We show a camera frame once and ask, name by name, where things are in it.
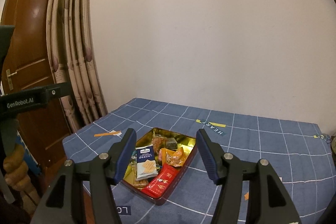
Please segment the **brown wooden door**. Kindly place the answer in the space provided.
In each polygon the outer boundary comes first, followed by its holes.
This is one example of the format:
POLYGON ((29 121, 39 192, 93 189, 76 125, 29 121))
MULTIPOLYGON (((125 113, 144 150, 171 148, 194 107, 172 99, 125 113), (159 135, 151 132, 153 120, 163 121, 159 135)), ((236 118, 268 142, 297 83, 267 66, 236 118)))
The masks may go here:
MULTIPOLYGON (((54 83, 47 55, 48 0, 6 0, 1 24, 15 27, 2 69, 6 94, 54 83)), ((18 115, 19 133, 42 168, 65 156, 62 140, 71 131, 60 100, 46 108, 18 115)))

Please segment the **orange sunflower seed packet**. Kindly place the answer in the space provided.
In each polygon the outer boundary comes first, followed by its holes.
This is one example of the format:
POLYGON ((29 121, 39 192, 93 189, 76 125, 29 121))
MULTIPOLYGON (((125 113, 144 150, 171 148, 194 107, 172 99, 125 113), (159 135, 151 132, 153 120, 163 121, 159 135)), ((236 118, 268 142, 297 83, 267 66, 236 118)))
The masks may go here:
POLYGON ((158 162, 164 165, 165 163, 175 168, 182 167, 188 155, 185 153, 183 147, 172 151, 166 148, 161 148, 158 154, 158 162))

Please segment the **gold red toffee tin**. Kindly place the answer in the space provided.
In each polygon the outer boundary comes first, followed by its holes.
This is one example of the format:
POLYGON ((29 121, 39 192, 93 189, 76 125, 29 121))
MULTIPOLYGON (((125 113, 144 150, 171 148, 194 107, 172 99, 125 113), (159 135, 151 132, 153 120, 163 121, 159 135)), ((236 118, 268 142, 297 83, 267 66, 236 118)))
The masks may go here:
POLYGON ((197 152, 196 139, 155 127, 143 135, 135 147, 153 152, 156 174, 138 178, 137 153, 134 152, 122 183, 136 195, 155 205, 163 205, 192 162, 197 152))

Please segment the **clear packet of dark snack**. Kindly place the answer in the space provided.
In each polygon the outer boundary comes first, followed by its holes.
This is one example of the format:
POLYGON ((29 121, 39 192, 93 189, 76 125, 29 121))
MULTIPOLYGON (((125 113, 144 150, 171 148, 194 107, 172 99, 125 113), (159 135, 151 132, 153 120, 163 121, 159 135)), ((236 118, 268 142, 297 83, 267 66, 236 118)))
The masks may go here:
POLYGON ((178 143, 175 138, 167 138, 165 140, 165 148, 169 150, 177 150, 178 149, 178 143))

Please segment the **clear packet of brown candies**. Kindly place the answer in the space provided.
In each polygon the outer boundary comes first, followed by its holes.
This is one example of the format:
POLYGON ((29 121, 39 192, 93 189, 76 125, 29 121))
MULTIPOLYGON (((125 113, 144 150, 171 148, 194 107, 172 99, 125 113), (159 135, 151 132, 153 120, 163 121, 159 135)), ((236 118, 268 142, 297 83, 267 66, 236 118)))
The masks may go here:
POLYGON ((166 141, 167 138, 164 136, 154 136, 152 138, 151 143, 153 145, 153 150, 155 154, 158 154, 161 148, 166 147, 166 141))

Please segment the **beige patterned curtain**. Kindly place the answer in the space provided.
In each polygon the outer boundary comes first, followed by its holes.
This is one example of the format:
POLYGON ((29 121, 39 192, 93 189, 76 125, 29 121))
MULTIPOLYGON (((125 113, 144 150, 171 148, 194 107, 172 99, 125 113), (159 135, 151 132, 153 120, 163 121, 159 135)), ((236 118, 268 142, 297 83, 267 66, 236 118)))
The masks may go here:
POLYGON ((60 102, 76 132, 107 114, 93 52, 90 0, 48 0, 46 41, 54 82, 71 85, 60 102))

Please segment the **navy white biscuit packet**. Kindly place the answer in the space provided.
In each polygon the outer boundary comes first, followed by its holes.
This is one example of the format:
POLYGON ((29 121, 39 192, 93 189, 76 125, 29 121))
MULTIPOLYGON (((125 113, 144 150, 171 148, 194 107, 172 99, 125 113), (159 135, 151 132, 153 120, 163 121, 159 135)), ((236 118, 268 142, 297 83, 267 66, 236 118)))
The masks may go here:
POLYGON ((154 178, 158 175, 153 145, 136 148, 137 177, 136 180, 154 178))

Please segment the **red snack packet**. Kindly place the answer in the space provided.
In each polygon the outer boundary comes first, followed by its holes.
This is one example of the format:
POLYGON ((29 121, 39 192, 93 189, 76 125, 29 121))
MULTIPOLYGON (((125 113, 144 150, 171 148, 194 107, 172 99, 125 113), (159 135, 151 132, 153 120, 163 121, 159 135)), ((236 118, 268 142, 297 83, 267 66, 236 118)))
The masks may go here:
POLYGON ((151 180, 151 182, 145 186, 141 192, 151 198, 161 198, 165 191, 168 190, 178 173, 179 170, 165 163, 159 175, 151 180))

